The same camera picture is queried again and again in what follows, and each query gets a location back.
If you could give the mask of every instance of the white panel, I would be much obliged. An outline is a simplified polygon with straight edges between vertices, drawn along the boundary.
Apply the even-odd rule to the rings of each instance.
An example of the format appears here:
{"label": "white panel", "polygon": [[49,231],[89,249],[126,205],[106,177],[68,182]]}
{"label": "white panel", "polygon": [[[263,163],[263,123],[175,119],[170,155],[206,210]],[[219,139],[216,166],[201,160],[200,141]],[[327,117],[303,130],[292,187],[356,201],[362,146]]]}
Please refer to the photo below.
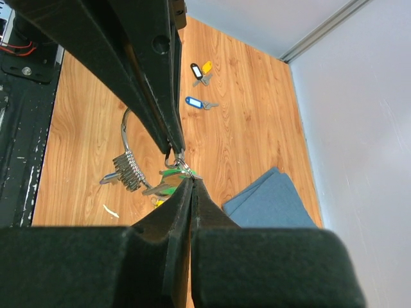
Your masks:
{"label": "white panel", "polygon": [[411,307],[411,1],[374,0],[292,62],[324,224],[369,307]]}
{"label": "white panel", "polygon": [[186,0],[188,15],[280,57],[349,0]]}

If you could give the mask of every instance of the screw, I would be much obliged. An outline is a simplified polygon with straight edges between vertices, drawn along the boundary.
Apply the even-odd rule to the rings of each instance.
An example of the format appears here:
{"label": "screw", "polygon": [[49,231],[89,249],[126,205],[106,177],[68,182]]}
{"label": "screw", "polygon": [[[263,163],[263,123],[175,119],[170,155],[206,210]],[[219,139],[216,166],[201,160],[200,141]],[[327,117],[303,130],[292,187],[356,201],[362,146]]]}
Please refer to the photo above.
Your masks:
{"label": "screw", "polygon": [[23,67],[23,69],[21,70],[21,72],[23,73],[23,75],[26,75],[26,76],[30,76],[31,73],[32,73],[31,69],[30,69],[28,66]]}

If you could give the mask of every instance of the blue cloth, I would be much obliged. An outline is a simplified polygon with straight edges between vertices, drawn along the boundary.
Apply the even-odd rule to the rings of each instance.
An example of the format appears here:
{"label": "blue cloth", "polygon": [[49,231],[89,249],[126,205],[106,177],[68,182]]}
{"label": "blue cloth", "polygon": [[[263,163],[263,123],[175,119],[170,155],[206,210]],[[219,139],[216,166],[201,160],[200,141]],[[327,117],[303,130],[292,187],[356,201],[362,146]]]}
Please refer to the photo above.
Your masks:
{"label": "blue cloth", "polygon": [[316,228],[288,175],[272,168],[223,205],[245,228]]}

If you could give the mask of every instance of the wood grain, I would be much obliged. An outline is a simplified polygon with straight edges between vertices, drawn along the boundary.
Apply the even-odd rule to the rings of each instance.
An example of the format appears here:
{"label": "wood grain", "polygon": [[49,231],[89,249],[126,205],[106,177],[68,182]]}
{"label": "wood grain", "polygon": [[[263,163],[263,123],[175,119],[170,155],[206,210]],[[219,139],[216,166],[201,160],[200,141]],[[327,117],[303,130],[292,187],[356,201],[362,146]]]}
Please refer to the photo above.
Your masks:
{"label": "wood grain", "polygon": [[[287,173],[314,222],[321,218],[289,67],[196,20],[180,32],[183,43],[180,113],[186,161],[203,176],[221,205],[271,167]],[[189,65],[213,62],[208,87],[192,87]],[[220,106],[185,104],[193,96]],[[49,132],[33,224],[130,225],[153,210],[150,197],[121,185],[99,185],[123,153],[124,104],[69,53]],[[130,116],[131,148],[149,182],[159,182],[164,156]],[[104,206],[118,213],[109,214]]]}

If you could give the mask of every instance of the yellow key tag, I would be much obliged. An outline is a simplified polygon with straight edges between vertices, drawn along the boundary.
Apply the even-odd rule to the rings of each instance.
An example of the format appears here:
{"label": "yellow key tag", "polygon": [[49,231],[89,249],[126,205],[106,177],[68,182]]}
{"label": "yellow key tag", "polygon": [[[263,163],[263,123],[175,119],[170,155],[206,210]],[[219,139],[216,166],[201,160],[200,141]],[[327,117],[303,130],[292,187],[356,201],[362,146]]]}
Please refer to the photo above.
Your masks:
{"label": "yellow key tag", "polygon": [[211,68],[213,67],[211,61],[206,62],[203,67],[201,68],[201,71],[203,74],[207,74],[209,71],[211,71]]}

